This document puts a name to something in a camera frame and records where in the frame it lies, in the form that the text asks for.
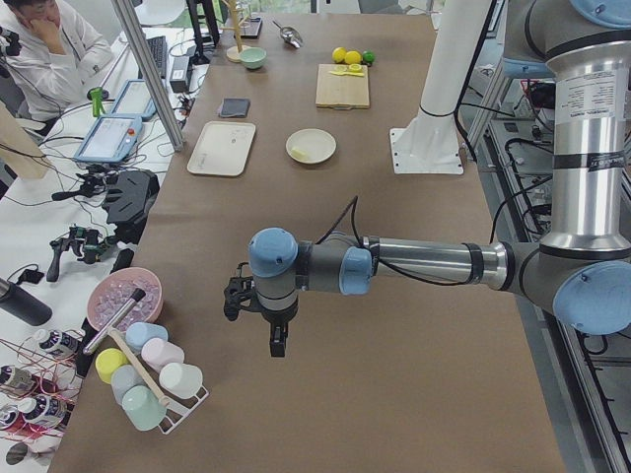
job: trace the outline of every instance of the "pink bowl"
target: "pink bowl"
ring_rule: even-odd
[[[93,290],[88,299],[88,322],[101,330],[113,317],[134,287],[147,294],[135,310],[128,313],[116,328],[124,332],[134,322],[153,322],[160,315],[163,305],[162,285],[158,276],[144,268],[125,268],[110,274]]]

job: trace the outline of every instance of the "silver ladle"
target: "silver ladle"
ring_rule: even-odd
[[[280,37],[282,37],[285,42],[291,44],[296,49],[303,45],[303,39],[296,29],[292,27],[283,27],[276,23],[276,20],[272,20],[272,23],[280,29]]]

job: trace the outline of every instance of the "black tumbler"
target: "black tumbler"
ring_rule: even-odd
[[[20,286],[0,278],[0,308],[28,325],[42,325],[52,316],[52,309]]]

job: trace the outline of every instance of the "green clip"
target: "green clip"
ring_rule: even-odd
[[[103,88],[94,87],[90,89],[90,98],[92,99],[92,116],[98,118],[102,113],[105,113],[103,107]]]

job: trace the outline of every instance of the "keyboard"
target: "keyboard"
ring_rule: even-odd
[[[151,55],[156,61],[156,67],[161,79],[167,79],[167,67],[169,65],[169,47],[165,36],[150,37],[147,39]],[[142,79],[142,72],[138,70],[138,79]]]

